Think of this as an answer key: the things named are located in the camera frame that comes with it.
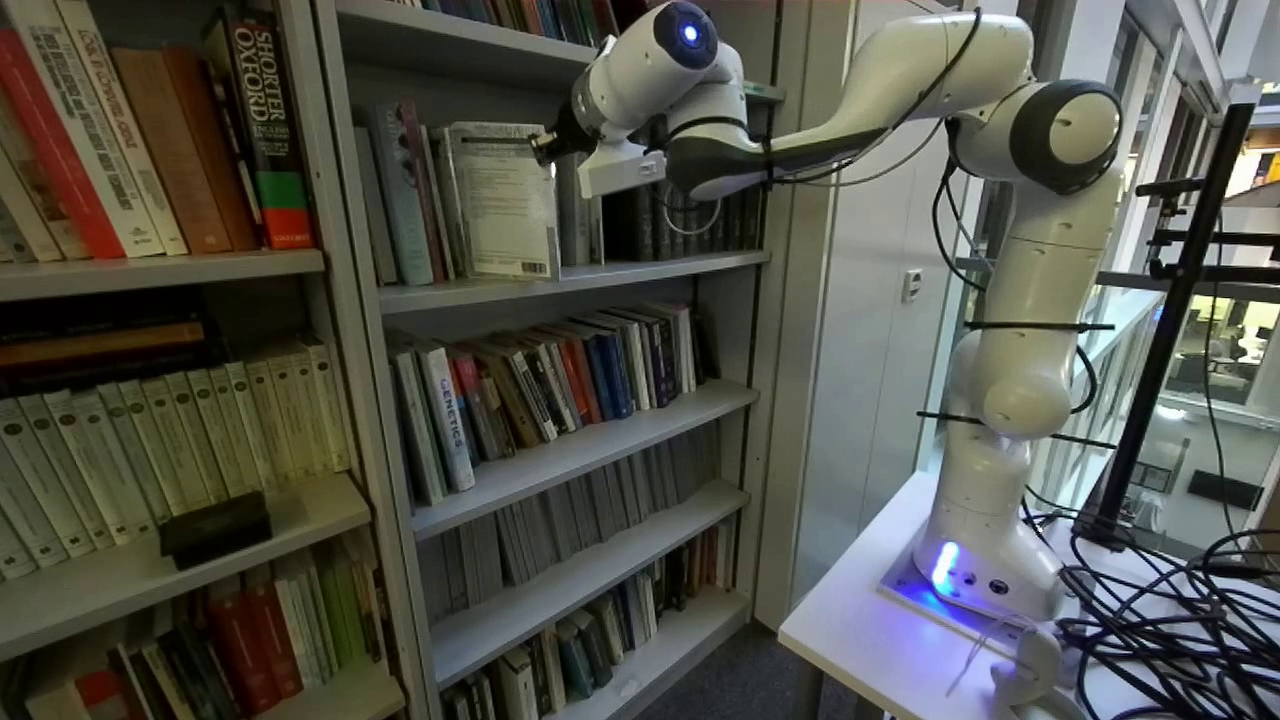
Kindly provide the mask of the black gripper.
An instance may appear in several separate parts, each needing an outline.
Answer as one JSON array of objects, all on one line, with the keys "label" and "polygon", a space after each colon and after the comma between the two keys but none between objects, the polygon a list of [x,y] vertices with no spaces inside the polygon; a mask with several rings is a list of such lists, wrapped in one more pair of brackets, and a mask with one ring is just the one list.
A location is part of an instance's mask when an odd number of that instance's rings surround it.
[{"label": "black gripper", "polygon": [[572,111],[562,111],[549,129],[538,133],[533,151],[542,164],[556,164],[562,158],[572,151],[594,151],[597,133],[586,129]]}]

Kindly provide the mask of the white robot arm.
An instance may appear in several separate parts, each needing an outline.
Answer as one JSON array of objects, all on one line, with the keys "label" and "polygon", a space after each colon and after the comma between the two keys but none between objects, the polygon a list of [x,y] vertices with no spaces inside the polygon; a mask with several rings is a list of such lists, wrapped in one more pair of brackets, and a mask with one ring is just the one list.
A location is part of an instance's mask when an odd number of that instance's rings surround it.
[{"label": "white robot arm", "polygon": [[1121,100],[1094,82],[1042,82],[1031,53],[1026,22],[986,8],[888,22],[857,48],[829,122],[756,140],[741,53],[696,0],[661,0],[604,40],[533,140],[545,164],[576,164],[590,199],[657,181],[726,199],[837,171],[891,129],[939,122],[963,171],[1014,189],[979,322],[951,358],[943,465],[913,543],[939,601],[1007,626],[1042,626],[1063,596],[1020,492],[1031,446],[1077,411],[1069,366],[1125,189]]}]

